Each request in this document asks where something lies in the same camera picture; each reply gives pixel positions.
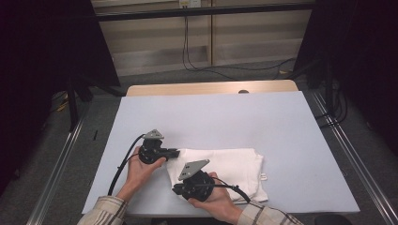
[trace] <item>table surface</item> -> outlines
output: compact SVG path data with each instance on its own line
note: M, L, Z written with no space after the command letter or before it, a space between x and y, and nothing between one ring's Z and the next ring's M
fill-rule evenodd
M240 90L268 93L223 95ZM127 96L120 104L97 171L99 177L96 176L84 210L91 208L96 197L106 191L102 184L109 183L108 178L113 177L109 168L117 164L121 157L119 152L130 144L130 137L138 137L140 131L152 128L159 129L166 137L163 141L166 147L255 148L268 159L263 172L273 177L271 181L263 182L266 192L273 198L268 201L270 206L298 213L358 210L304 96L292 81L140 85L131 87ZM286 135L290 137L289 142L284 141ZM134 197L136 205L129 207L128 214L205 217L206 213L188 208L168 188L159 188L168 186L164 173L159 170L154 174L156 179L148 182L147 189L140 192L139 197ZM120 179L115 192L123 183L123 174Z

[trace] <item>wooden panel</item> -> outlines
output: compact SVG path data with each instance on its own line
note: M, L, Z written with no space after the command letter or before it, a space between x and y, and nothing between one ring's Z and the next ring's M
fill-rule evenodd
M161 2L175 2L175 0L91 0L94 8L140 5Z
M150 84L131 86L126 94L134 96L172 96L203 94L237 94L240 90L249 93L298 91L290 80L255 82L198 82L174 84Z

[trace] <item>power outlet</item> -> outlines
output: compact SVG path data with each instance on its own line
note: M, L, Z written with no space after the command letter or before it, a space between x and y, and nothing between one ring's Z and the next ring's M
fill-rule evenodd
M179 0L179 8L189 8L190 0Z
M190 8L200 8L202 6L201 0L191 0Z
M180 8L200 8L201 6L201 0L179 0Z

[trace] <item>metal rail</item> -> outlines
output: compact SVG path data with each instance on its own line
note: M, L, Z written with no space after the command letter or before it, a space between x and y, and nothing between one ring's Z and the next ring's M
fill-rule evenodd
M61 154L53 168L53 172L47 181L47 184L38 199L38 202L33 209L30 218L28 219L26 225L40 225L42 224L47 211L49 209L50 203L58 187L58 183L61 179L62 173L64 172L65 166L68 163L68 159L71 151L73 150L73 145L76 143L79 137L80 130L82 129L83 121L88 113L90 103L85 103L83 108L82 116L78 121L75 129L68 135L68 138L62 148Z
M153 10L153 11L139 11L139 12L98 13L96 19L100 22L108 22L108 21L153 19L153 18L168 18L168 17L309 10L309 9L314 9L317 6L319 6L319 4L315 2L304 2L304 3L286 3L286 4L266 4L266 5L242 6L242 7L193 7L193 8Z
M326 113L327 109L325 107L325 100L319 93L313 93L314 100L318 105L320 111L322 113ZM328 123L337 123L336 119L327 116ZM349 141L348 137L345 135L343 129L339 124L330 126L334 135L336 136L337 141L342 146L346 156L348 157L351 165L359 176L362 184L365 186L368 191L371 199L375 203L378 211L381 216L386 221L386 224L389 225L398 225L398 217L397 214L392 207L389 199L387 198L384 191L377 184L376 180L369 173L363 161L360 159L360 155L358 155L356 149L352 145L351 141Z

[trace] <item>striped sleeve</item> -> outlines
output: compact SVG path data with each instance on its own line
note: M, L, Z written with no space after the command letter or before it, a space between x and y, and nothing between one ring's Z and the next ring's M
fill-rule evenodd
M99 197L94 208L85 214L79 221L79 225L119 225L123 223L127 203L117 197Z
M302 225L295 217L278 209L251 201L243 210L237 225Z

